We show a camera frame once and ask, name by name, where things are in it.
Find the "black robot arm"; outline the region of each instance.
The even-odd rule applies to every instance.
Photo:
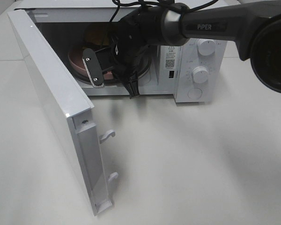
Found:
[[[281,93],[281,0],[187,12],[142,6],[118,22],[111,64],[130,97],[139,95],[137,65],[151,45],[181,46],[190,38],[235,41],[241,60],[251,59],[257,77]]]

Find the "white microwave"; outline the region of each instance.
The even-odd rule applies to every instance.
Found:
[[[194,7],[208,0],[183,2]],[[211,8],[222,6],[226,3],[220,0]],[[134,9],[121,8],[114,21]],[[86,30],[107,23],[114,11],[111,0],[24,0],[8,13],[39,100],[94,215],[112,206],[108,183],[117,174],[105,174],[100,150],[100,143],[114,131],[97,134],[88,96],[128,92],[108,78],[103,88],[94,88],[81,68],[75,68],[70,53],[83,47]],[[190,39],[181,47],[152,48],[139,77],[140,94],[173,95],[177,103],[211,101],[226,43]]]

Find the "warning label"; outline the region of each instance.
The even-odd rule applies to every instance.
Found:
[[[165,47],[164,53],[164,69],[174,70],[177,64],[178,47],[168,46]]]

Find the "open microwave door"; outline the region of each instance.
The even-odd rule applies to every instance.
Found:
[[[112,202],[91,111],[94,106],[27,12],[16,10],[8,16],[39,101],[96,215]]]

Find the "black cable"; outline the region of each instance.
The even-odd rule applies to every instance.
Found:
[[[103,39],[102,39],[101,44],[100,44],[100,49],[102,48],[104,40],[106,39],[106,36],[107,36],[108,30],[109,30],[109,28],[111,26],[111,23],[112,23],[113,19],[116,17],[116,15],[118,14],[119,10],[120,10],[120,6],[117,6],[116,11],[114,12],[114,14],[112,15],[111,19],[109,20],[108,26],[106,28],[105,34],[104,34]]]
[[[206,8],[208,6],[211,6],[211,5],[215,4],[216,2],[218,2],[218,0],[212,0],[212,1],[210,1],[210,2],[208,2],[206,4],[203,4],[201,6],[187,9],[186,11],[183,11],[183,10],[178,9],[176,7],[173,7],[171,5],[167,5],[167,4],[161,3],[161,1],[159,1],[159,0],[158,0],[158,2],[138,0],[138,1],[130,2],[130,3],[120,3],[119,0],[112,0],[112,2],[115,5],[120,6],[120,7],[131,7],[131,6],[137,6],[137,5],[143,5],[143,4],[152,5],[152,6],[160,6],[160,7],[163,7],[163,8],[167,8],[167,9],[169,9],[171,11],[174,11],[176,13],[182,14],[182,13],[191,13],[191,12],[198,11],[200,9],[204,9],[204,8]]]

